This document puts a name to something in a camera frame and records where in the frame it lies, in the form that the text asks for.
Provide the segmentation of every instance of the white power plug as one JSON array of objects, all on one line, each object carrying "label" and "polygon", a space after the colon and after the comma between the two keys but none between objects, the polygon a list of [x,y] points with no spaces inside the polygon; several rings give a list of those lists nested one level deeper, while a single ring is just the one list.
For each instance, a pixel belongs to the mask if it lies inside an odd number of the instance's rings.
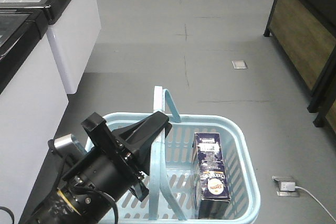
[{"label": "white power plug", "polygon": [[280,191],[295,191],[295,181],[278,181]]}]

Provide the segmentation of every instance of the gray floor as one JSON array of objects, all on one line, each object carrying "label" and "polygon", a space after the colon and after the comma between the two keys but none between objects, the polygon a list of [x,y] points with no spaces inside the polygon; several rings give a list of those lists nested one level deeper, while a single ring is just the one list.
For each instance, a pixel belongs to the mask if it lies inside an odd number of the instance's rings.
[{"label": "gray floor", "polygon": [[[181,113],[214,114],[244,132],[260,193],[256,223],[333,223],[309,196],[276,196],[272,175],[291,175],[336,215],[336,148],[315,128],[308,97],[263,31],[273,0],[97,0],[102,31],[57,136],[93,111],[151,112],[155,85]],[[248,70],[234,70],[231,60]]]}]

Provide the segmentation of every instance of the logo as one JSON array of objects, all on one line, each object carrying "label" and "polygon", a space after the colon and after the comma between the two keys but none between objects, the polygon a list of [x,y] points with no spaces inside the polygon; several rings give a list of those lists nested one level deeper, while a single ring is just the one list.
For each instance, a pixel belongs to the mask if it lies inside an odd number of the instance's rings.
[{"label": "logo", "polygon": [[212,178],[208,181],[208,189],[210,193],[219,195],[224,191],[224,185],[219,179]]}]

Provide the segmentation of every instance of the cardboard box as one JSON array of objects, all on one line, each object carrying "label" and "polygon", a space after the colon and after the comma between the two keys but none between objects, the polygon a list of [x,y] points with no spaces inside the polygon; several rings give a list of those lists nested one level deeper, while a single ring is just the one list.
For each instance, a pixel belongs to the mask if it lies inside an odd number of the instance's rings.
[{"label": "cardboard box", "polygon": [[230,196],[219,133],[195,133],[193,148],[194,218],[223,219]]}]

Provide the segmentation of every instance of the plastic basket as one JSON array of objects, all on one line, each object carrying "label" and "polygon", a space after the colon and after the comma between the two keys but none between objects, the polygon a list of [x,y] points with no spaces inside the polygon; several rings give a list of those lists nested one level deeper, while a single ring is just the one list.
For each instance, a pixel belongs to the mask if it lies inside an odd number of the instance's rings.
[{"label": "plastic basket", "polygon": [[[231,120],[215,115],[179,115],[168,92],[162,87],[154,90],[154,111],[164,112],[165,101],[172,114],[167,114],[173,125],[168,137],[164,132],[152,144],[150,178],[145,185],[149,197],[138,201],[127,192],[118,201],[119,223],[253,223],[260,209],[260,193],[250,161],[245,138],[240,128]],[[149,116],[148,113],[112,113],[104,116],[110,130],[133,124]],[[231,201],[222,220],[190,219],[191,161],[194,132],[220,134],[226,176]],[[92,148],[88,139],[86,150]],[[113,223],[114,213],[108,212],[101,224]]]}]

